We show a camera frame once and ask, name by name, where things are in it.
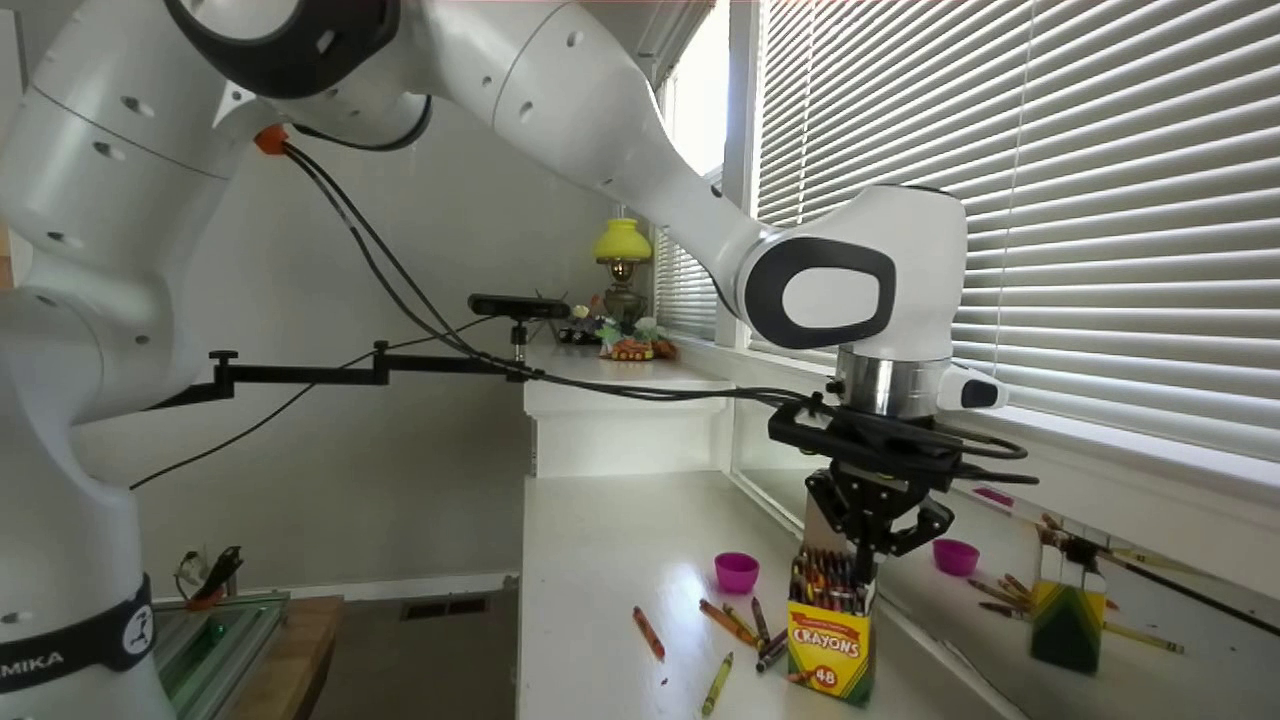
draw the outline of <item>white table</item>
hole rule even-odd
[[[1001,718],[901,624],[879,622],[876,697],[849,707],[793,689],[782,668],[757,677],[757,657],[701,618],[713,558],[759,558],[759,605],[782,624],[782,575],[795,539],[721,476],[540,476],[528,479],[520,600],[520,720],[696,718],[705,689],[734,652],[715,718]],[[669,648],[658,665],[630,624],[644,608]]]

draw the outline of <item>black metal rod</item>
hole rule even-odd
[[[387,372],[472,372],[472,375],[508,375],[502,368],[468,359],[468,358],[382,358]]]
[[[233,383],[387,383],[370,368],[283,368],[283,366],[229,366]]]
[[[168,398],[168,400],[156,403],[156,408],[210,403],[210,400],[233,400],[233,398],[235,398],[233,383],[191,383],[191,390]]]

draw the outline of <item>white wall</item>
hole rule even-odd
[[[21,54],[27,74],[35,74],[40,56],[47,54],[50,36],[66,23],[66,18],[82,0],[0,0],[4,12],[21,18]]]
[[[15,43],[15,18],[0,7],[0,136],[21,104],[21,43]]]
[[[348,186],[453,321],[468,293],[584,295],[607,204],[437,109],[394,157],[317,157]],[[191,266],[188,328],[201,354],[340,366],[370,342],[416,337],[365,272],[348,233],[283,159],[249,157]],[[502,354],[508,323],[481,331]],[[262,416],[288,390],[80,433],[112,486],[201,452]],[[242,584],[367,584],[520,568],[514,390],[472,375],[398,375],[323,390],[249,444],[140,495],[142,566],[168,584],[185,547],[242,546]]]

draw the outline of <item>green object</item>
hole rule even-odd
[[[288,595],[210,612],[156,608],[156,668],[180,720],[210,720],[279,630]]]
[[[721,692],[722,692],[722,684],[727,684],[727,672],[730,672],[730,652],[722,657],[722,665],[721,665],[715,677],[713,677],[713,689],[707,689],[707,697],[705,697],[705,718],[715,714]]]
[[[856,681],[856,692],[849,697],[856,707],[865,707],[876,692],[876,624],[866,624],[866,672]]]
[[[1073,672],[1095,672],[1099,665],[1099,595],[1067,584],[1039,584],[1031,608],[1031,657]]]

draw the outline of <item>black cable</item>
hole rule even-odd
[[[350,142],[340,142],[340,136],[329,136],[318,129],[308,129],[308,123],[296,123],[296,131],[313,136],[313,142],[323,142],[323,144],[334,144],[334,147],[357,147],[357,154],[394,154],[394,147],[407,147],[416,144],[426,129],[430,129],[430,109],[437,109],[437,97],[425,97],[425,111],[410,120],[410,129],[387,144],[350,144]]]
[[[430,342],[440,342],[440,337],[398,342],[398,346],[393,346],[393,347],[416,347],[416,346],[430,346]],[[276,403],[266,416],[261,416],[255,423],[249,423],[242,433],[235,433],[235,435],[229,435],[229,439],[221,439],[221,444],[210,444],[210,448],[205,448],[205,452],[194,452],[194,456],[185,456],[185,462],[175,462],[175,466],[162,466],[162,470],[131,479],[129,493],[140,493],[140,487],[147,487],[147,486],[156,486],[156,479],[162,479],[162,476],[171,476],[171,472],[180,472],[180,470],[191,470],[191,466],[201,466],[201,462],[208,462],[208,456],[221,456],[221,452],[235,448],[239,439],[255,435],[255,433],[266,427],[271,421],[279,421],[290,403],[301,403],[301,400],[313,398],[317,390],[318,390],[318,383],[305,383],[305,390],[290,391],[283,403]]]
[[[393,243],[370,227],[370,221],[361,211],[361,204],[343,194],[343,186],[318,164],[313,159],[305,147],[283,147],[283,157],[305,170],[313,178],[313,186],[323,194],[323,201],[340,211],[340,221],[348,225],[348,233],[357,237],[357,243],[367,255],[367,243],[361,237],[361,227],[367,233],[367,240],[382,254],[382,262],[394,270],[394,277],[410,287],[410,295],[437,316],[437,323],[448,331],[448,347],[477,358],[477,347],[468,342],[460,342],[453,331],[453,323],[444,321],[444,312],[430,304],[430,295],[416,286],[416,277],[402,270],[402,262],[393,254]]]
[[[798,400],[806,403],[806,398],[786,391],[786,390],[727,390],[727,391],[681,391],[681,390],[628,390],[628,383],[586,383],[586,379],[566,379],[566,375],[553,375],[543,368],[528,368],[520,359],[502,359],[493,354],[472,347],[468,342],[460,342],[448,323],[448,316],[430,304],[430,295],[416,286],[416,277],[402,270],[402,262],[387,249],[387,240],[370,227],[370,221],[357,210],[357,201],[340,188],[340,182],[333,173],[323,173],[318,159],[313,159],[305,147],[288,144],[283,157],[305,170],[305,178],[313,178],[313,186],[323,194],[323,201],[340,211],[340,221],[348,225],[348,233],[357,237],[365,262],[367,262],[367,243],[361,237],[361,227],[367,233],[367,240],[379,249],[379,255],[394,270],[394,277],[410,287],[410,295],[430,312],[430,321],[444,328],[444,346],[462,354],[477,366],[501,368],[502,375],[514,379],[547,379],[547,383],[565,383],[565,390],[584,390],[584,391],[603,391],[603,398],[624,398],[624,400],[715,400],[715,398],[730,398],[730,400],[759,400],[759,403],[786,403]],[[416,321],[421,328],[426,328],[398,295],[394,287],[379,277],[382,293],[394,300],[394,310]]]
[[[951,427],[943,423],[943,433],[962,439],[962,456],[988,456],[988,462],[1029,462],[1029,448],[1003,439],[1003,435],[988,435],[988,433],[971,433],[971,427]]]
[[[955,479],[971,479],[971,486],[1039,486],[1039,476],[1022,476],[1022,472],[988,472],[978,466],[961,466]]]
[[[348,204],[340,201],[340,188],[333,188],[333,182],[329,182],[308,157],[301,157],[296,147],[288,147],[288,159],[296,159],[296,170],[318,188],[318,196],[329,201],[329,210],[343,221],[348,237],[357,240],[367,272],[370,272],[374,286],[387,293],[387,300],[393,300],[421,331],[440,337],[448,347],[462,354],[462,347],[456,346],[456,331],[453,331],[453,328],[437,328],[437,323],[426,323],[425,316],[416,316],[416,312],[407,310],[407,300],[394,293],[394,286],[387,279],[387,272],[374,266],[365,233],[361,233],[357,221],[348,215]]]

